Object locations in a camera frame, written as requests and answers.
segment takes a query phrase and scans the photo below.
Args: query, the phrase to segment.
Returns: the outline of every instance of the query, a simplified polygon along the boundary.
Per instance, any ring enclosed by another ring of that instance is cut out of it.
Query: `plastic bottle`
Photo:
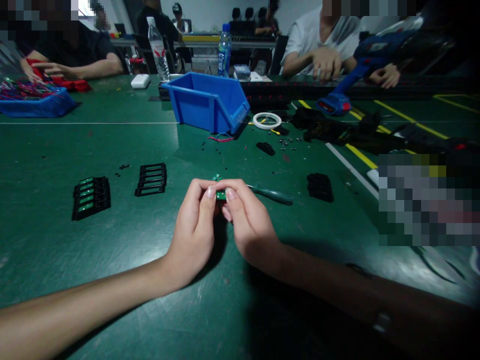
[[[155,60],[158,76],[161,83],[167,83],[170,81],[169,64],[167,63],[167,57],[165,56],[165,45],[162,35],[160,35],[157,25],[155,24],[155,18],[148,16],[146,18],[148,22],[148,41],[150,41],[151,52],[153,59]]]
[[[218,76],[228,78],[230,70],[230,55],[232,54],[232,38],[230,24],[223,24],[223,32],[218,44]]]

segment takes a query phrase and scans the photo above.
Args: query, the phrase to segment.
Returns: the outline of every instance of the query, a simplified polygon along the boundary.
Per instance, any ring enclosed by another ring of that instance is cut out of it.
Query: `circuit board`
[[[212,178],[213,181],[216,181],[217,183],[222,180],[222,175],[220,174],[216,174],[213,178]],[[217,200],[227,200],[227,196],[225,195],[225,190],[222,190],[222,191],[217,191],[216,192],[216,199]]]

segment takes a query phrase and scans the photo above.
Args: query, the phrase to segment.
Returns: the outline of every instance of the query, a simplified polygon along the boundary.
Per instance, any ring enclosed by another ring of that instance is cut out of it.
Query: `power drill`
[[[340,116],[352,108],[345,92],[359,79],[370,76],[375,70],[390,63],[398,63],[417,56],[435,56],[454,45],[447,35],[418,30],[390,32],[382,36],[369,36],[360,33],[360,44],[353,57],[357,65],[326,97],[316,102],[317,108],[324,113]]]

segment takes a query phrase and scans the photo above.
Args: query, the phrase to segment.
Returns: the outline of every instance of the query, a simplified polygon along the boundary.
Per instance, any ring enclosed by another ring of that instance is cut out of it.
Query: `colorful wires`
[[[219,139],[219,136],[226,136],[227,138],[225,139]],[[219,133],[216,137],[208,137],[208,139],[211,139],[211,140],[215,140],[217,143],[228,143],[228,142],[231,142],[234,137],[230,137],[230,135],[228,135],[226,132],[221,132]]]

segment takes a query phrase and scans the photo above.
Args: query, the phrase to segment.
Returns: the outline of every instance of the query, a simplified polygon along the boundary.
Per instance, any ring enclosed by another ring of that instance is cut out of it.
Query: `fingernail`
[[[225,194],[228,200],[234,200],[237,198],[237,193],[231,187],[225,189]]]
[[[209,199],[213,199],[217,194],[217,189],[215,189],[214,185],[210,185],[206,190],[206,197]]]

